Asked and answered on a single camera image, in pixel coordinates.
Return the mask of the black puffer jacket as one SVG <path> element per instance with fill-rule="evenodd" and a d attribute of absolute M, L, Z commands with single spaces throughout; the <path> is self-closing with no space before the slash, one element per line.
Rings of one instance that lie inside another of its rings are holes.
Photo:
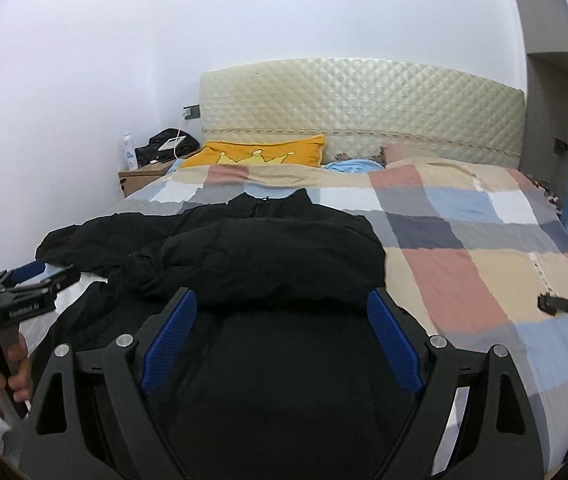
<path fill-rule="evenodd" d="M 193 326 L 147 398 L 188 477 L 369 479 L 397 442 L 414 399 L 367 317 L 385 252 L 366 218 L 302 190 L 243 194 L 67 226 L 36 256 L 98 276 L 41 342 L 36 375 L 57 344 L 102 348 L 194 292 Z"/>

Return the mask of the wooden nightstand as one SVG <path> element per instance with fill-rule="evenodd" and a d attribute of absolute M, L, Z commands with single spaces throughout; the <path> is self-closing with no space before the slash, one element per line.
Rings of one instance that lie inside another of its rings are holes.
<path fill-rule="evenodd" d="M 141 188 L 145 188 L 151 182 L 165 177 L 173 165 L 174 160 L 170 160 L 170 162 L 155 162 L 134 170 L 119 171 L 118 179 L 124 197 L 128 197 Z"/>

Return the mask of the white spray bottle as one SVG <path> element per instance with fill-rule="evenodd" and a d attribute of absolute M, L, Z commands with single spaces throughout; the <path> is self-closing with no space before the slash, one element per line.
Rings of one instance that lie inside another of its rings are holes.
<path fill-rule="evenodd" d="M 139 168 L 132 136 L 128 132 L 124 133 L 124 159 L 126 160 L 129 171 L 134 171 Z"/>

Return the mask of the black bag on nightstand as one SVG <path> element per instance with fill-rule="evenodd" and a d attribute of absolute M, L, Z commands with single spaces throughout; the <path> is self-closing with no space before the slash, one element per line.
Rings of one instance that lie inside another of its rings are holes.
<path fill-rule="evenodd" d="M 151 136 L 146 145 L 135 150 L 135 156 L 140 166 L 148 166 L 186 158 L 199 150 L 200 143 L 194 136 L 181 129 L 168 128 Z"/>

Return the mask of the plaid patchwork bed quilt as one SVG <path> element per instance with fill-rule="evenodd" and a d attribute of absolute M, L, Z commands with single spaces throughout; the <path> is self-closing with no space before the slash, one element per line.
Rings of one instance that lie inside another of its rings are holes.
<path fill-rule="evenodd" d="M 568 233 L 552 205 L 514 169 L 408 158 L 369 174 L 300 165 L 178 169 L 126 198 L 119 212 L 180 214 L 241 194 L 361 214 L 385 248 L 386 286 L 428 330 L 471 350 L 504 342 L 523 374 L 548 472 L 568 452 Z"/>

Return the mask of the white tablet device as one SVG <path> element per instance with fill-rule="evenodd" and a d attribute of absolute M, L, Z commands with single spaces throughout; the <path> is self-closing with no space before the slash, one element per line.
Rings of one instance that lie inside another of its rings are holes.
<path fill-rule="evenodd" d="M 173 151 L 179 144 L 181 144 L 186 139 L 186 136 L 176 136 L 175 138 L 165 141 L 158 148 L 159 151 Z"/>

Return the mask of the yellow crown pillow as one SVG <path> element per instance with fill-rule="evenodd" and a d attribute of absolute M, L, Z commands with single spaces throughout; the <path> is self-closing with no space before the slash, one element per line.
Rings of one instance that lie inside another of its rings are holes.
<path fill-rule="evenodd" d="M 301 165 L 317 168 L 321 166 L 325 144 L 325 136 L 321 134 L 299 140 L 264 144 L 206 141 L 203 148 L 185 159 L 179 168 L 212 165 Z"/>

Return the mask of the pink beige pillow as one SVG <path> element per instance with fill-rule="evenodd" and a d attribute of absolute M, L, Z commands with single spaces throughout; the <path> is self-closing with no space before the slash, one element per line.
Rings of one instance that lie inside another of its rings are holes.
<path fill-rule="evenodd" d="M 415 148 L 415 146 L 406 145 L 401 142 L 384 145 L 381 148 L 381 154 L 384 155 L 386 167 L 408 158 L 439 158 L 439 155 L 433 151 Z"/>

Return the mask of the light blue pillow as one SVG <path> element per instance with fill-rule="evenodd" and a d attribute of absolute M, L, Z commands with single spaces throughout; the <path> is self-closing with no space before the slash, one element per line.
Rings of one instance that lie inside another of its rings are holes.
<path fill-rule="evenodd" d="M 339 172 L 339 174 L 369 174 L 370 172 L 384 170 L 385 166 L 372 159 L 345 159 L 335 160 L 324 165 L 325 170 Z"/>

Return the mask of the cream quilted headboard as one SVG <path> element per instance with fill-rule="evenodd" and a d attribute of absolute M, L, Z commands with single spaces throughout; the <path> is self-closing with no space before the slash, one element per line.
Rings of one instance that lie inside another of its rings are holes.
<path fill-rule="evenodd" d="M 323 136 L 327 162 L 401 143 L 443 158 L 516 168 L 520 89 L 438 66 L 385 58 L 292 58 L 203 73 L 206 140 L 276 143 Z"/>

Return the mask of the black wall socket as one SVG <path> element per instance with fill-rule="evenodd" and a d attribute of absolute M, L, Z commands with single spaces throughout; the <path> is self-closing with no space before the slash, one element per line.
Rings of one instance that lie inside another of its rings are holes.
<path fill-rule="evenodd" d="M 200 118 L 200 106 L 198 104 L 183 107 L 183 117 L 185 120 Z"/>

